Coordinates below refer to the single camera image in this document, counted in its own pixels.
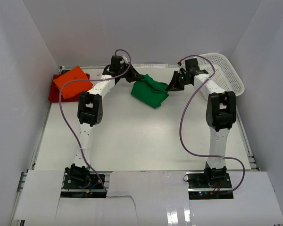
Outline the green t shirt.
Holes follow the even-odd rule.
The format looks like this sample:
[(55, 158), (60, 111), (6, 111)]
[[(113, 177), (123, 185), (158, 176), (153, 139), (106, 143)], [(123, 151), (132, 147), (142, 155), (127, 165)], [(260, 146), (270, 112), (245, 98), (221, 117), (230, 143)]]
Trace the green t shirt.
[(168, 98), (167, 84), (153, 80), (148, 74), (136, 81), (131, 90), (131, 95), (144, 104), (157, 109)]

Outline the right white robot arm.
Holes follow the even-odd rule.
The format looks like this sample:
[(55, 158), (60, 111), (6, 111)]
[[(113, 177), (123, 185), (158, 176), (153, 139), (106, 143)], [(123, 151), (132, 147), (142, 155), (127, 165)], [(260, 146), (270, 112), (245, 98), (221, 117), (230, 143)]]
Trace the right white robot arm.
[(199, 67), (196, 58), (186, 59), (185, 68), (175, 71), (166, 91), (182, 91), (185, 85), (198, 86), (207, 100), (206, 122), (210, 129), (209, 154), (200, 182), (206, 186), (220, 187), (226, 179), (225, 152), (227, 138), (236, 122), (236, 95), (218, 86), (206, 70)]

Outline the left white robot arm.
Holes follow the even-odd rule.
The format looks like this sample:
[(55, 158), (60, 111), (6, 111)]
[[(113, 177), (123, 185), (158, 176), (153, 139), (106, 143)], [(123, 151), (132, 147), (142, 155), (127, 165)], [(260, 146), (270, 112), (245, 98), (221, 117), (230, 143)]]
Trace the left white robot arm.
[(65, 172), (79, 188), (90, 187), (92, 184), (91, 170), (99, 182), (104, 184), (87, 158), (90, 156), (92, 129), (103, 118), (103, 98), (122, 78), (127, 82), (134, 82), (141, 80), (142, 75), (133, 68), (130, 58), (115, 54), (111, 57), (111, 63), (104, 68), (101, 77), (93, 80), (96, 82), (93, 88), (82, 92), (79, 96), (77, 118), (80, 123), (80, 135), (75, 135), (79, 150), (76, 152), (73, 164), (65, 168)]

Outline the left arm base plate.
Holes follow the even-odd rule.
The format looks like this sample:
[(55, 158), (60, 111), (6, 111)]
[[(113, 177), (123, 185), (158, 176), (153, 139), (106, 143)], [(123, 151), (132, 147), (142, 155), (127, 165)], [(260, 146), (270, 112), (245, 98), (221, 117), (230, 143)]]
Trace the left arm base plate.
[(95, 174), (90, 174), (85, 179), (73, 178), (64, 174), (61, 198), (106, 198), (107, 192)]

